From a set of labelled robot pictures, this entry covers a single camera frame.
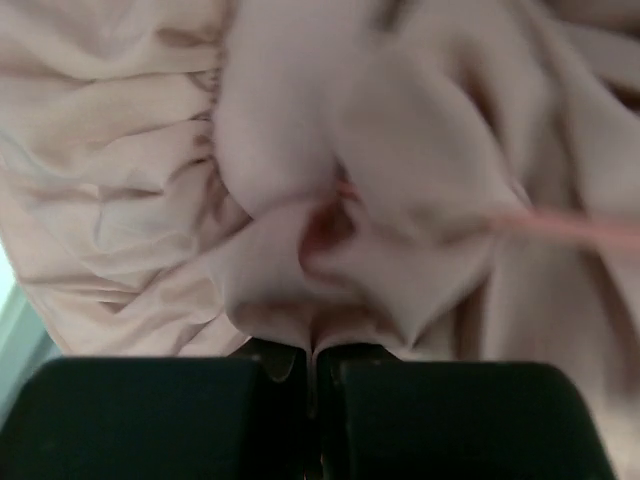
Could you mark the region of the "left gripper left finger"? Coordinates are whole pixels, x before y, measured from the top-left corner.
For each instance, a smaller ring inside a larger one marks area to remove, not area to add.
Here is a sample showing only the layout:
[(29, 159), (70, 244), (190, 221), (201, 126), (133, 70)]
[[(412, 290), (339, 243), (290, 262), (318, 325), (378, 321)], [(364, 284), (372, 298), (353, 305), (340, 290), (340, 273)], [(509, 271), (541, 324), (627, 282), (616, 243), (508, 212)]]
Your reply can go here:
[(306, 381), (306, 352), (299, 348), (251, 338), (239, 348), (239, 357), (261, 364), (275, 383)]

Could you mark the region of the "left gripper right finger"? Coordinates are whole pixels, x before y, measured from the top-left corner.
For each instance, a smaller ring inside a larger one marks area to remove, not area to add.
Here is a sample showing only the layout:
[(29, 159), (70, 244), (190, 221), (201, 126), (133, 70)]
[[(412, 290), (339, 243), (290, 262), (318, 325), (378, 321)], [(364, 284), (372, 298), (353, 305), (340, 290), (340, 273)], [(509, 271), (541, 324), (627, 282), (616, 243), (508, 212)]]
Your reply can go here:
[(340, 369), (344, 363), (394, 361), (395, 356), (381, 345), (357, 343), (339, 345), (322, 351), (316, 362), (316, 379), (321, 388), (329, 388), (339, 381)]

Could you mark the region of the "pink pleated skirt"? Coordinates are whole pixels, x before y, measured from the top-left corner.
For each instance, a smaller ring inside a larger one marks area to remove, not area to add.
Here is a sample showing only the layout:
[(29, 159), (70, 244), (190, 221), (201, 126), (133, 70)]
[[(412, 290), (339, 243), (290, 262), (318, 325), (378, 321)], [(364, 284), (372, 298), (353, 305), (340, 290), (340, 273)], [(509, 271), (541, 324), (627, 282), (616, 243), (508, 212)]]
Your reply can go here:
[(5, 1), (1, 237), (74, 354), (639, 363), (639, 249), (299, 243), (336, 182), (431, 176), (639, 226), (635, 1)]

